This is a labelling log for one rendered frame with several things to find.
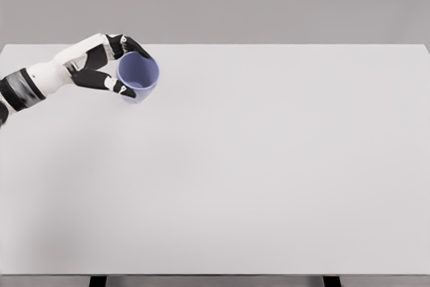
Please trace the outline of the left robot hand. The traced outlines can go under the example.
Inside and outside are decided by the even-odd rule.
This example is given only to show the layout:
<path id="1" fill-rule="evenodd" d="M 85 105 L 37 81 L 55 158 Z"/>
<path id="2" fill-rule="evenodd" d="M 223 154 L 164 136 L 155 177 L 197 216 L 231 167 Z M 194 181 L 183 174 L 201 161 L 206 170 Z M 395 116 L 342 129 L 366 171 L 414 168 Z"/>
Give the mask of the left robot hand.
<path id="1" fill-rule="evenodd" d="M 119 79 L 101 72 L 110 61 L 119 60 L 129 52 L 143 58 L 151 55 L 132 37 L 125 34 L 94 34 L 54 56 L 54 62 L 63 66 L 71 81 L 89 89 L 105 90 L 136 97 L 136 92 Z"/>

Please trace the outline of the blue plastic cup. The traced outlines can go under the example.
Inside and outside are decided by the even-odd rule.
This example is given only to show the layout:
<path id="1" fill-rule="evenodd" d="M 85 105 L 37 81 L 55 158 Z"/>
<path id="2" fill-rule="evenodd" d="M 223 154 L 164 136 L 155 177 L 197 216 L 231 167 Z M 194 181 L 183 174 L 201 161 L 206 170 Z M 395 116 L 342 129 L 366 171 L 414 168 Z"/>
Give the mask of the blue plastic cup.
<path id="1" fill-rule="evenodd" d="M 160 71 L 152 57 L 144 58 L 137 52 L 129 52 L 118 61 L 116 75 L 136 94 L 136 97 L 124 96 L 123 100 L 129 104 L 139 104 L 154 91 Z"/>

